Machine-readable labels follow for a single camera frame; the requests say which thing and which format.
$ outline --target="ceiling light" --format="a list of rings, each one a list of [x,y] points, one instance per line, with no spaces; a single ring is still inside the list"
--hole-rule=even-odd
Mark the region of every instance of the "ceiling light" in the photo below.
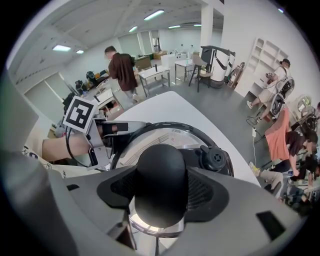
[[[61,51],[61,52],[68,52],[71,48],[68,46],[63,46],[63,45],[57,45],[56,47],[54,47],[52,50],[54,51]]]
[[[131,28],[131,29],[129,30],[129,32],[135,31],[136,29],[137,29],[137,26],[134,26],[133,28]]]
[[[145,21],[151,20],[152,18],[154,18],[160,14],[163,14],[164,12],[165,12],[164,10],[157,10],[156,12],[150,14],[148,17],[145,17],[144,20]]]
[[[170,26],[168,27],[168,29],[175,29],[175,28],[180,28],[181,26],[180,25],[177,25],[177,26]]]

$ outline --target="black knob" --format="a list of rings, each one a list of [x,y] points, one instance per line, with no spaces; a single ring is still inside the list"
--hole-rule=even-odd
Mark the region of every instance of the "black knob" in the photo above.
[[[226,155],[221,148],[217,146],[208,148],[202,145],[200,149],[202,150],[200,162],[205,169],[218,172],[226,165]]]

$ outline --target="white table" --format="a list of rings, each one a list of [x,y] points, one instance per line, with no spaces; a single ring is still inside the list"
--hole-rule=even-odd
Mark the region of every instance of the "white table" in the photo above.
[[[228,152],[235,178],[260,187],[250,167],[231,142],[212,122],[176,92],[169,91],[149,98],[130,108],[115,120],[149,123],[179,122],[198,128],[207,134],[221,149]]]
[[[103,108],[106,108],[110,115],[112,115],[113,113],[111,113],[110,109],[107,107],[107,104],[111,101],[116,101],[116,103],[118,104],[116,111],[120,110],[120,108],[123,109],[123,107],[121,106],[111,89],[108,89],[103,93],[100,93],[96,97],[99,100],[98,109],[101,110]]]
[[[168,87],[170,87],[170,67],[166,66],[157,66],[157,71],[155,67],[149,68],[147,70],[141,71],[138,73],[140,77],[140,81],[142,84],[142,88],[146,97],[150,96],[150,89],[153,89],[160,84],[164,86],[164,83],[168,83]],[[157,80],[156,76],[161,75],[161,80]],[[154,78],[154,82],[148,84],[147,79]]]
[[[174,63],[174,82],[177,83],[178,80],[182,80],[182,77],[177,78],[177,66],[183,67],[184,68],[184,76],[183,76],[183,81],[186,81],[187,78],[187,73],[193,71],[193,69],[187,70],[187,67],[193,67],[193,61],[192,59],[186,59],[186,60],[178,60]]]

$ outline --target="hand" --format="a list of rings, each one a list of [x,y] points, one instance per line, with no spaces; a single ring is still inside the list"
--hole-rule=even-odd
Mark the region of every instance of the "hand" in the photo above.
[[[293,170],[293,176],[298,176],[299,173],[300,173],[300,172],[299,172],[297,169],[294,169],[294,170]]]

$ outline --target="black chair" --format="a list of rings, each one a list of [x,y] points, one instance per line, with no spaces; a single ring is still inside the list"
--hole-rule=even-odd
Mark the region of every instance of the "black chair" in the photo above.
[[[196,69],[198,69],[198,75],[197,75],[197,92],[199,92],[199,83],[200,83],[200,78],[208,78],[208,88],[210,87],[210,82],[211,79],[210,77],[213,75],[211,72],[206,72],[205,74],[201,73],[201,67],[202,66],[207,66],[208,63],[206,63],[205,61],[203,61],[198,55],[194,54],[192,55],[192,63],[194,64],[194,69],[192,72],[192,76],[189,82],[189,86],[191,85],[191,81],[194,78],[194,74],[196,72]]]

